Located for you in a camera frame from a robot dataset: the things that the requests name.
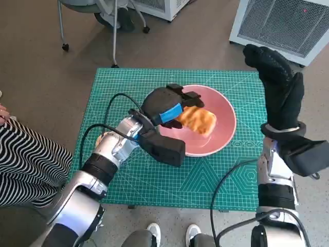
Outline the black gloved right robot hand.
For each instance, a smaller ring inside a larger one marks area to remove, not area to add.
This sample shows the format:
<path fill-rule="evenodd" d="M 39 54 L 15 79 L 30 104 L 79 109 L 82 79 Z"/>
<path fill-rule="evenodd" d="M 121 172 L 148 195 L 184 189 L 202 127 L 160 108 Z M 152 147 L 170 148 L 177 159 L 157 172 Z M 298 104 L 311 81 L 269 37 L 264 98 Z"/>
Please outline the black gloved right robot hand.
<path fill-rule="evenodd" d="M 286 58 L 265 46 L 248 44 L 243 55 L 246 65 L 255 68 L 262 81 L 267 123 L 278 131 L 297 128 L 304 96 L 303 74 L 295 73 Z"/>

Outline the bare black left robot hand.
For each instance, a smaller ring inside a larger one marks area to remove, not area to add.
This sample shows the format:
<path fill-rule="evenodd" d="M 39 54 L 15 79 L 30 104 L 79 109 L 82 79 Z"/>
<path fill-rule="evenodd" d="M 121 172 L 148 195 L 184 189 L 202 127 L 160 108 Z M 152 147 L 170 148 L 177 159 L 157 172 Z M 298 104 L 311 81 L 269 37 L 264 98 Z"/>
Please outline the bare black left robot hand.
<path fill-rule="evenodd" d="M 156 88 L 143 101 L 143 114 L 154 126 L 181 129 L 182 124 L 176 119 L 185 107 L 204 107 L 200 94 L 183 92 L 183 89 L 183 86 L 175 83 Z"/>

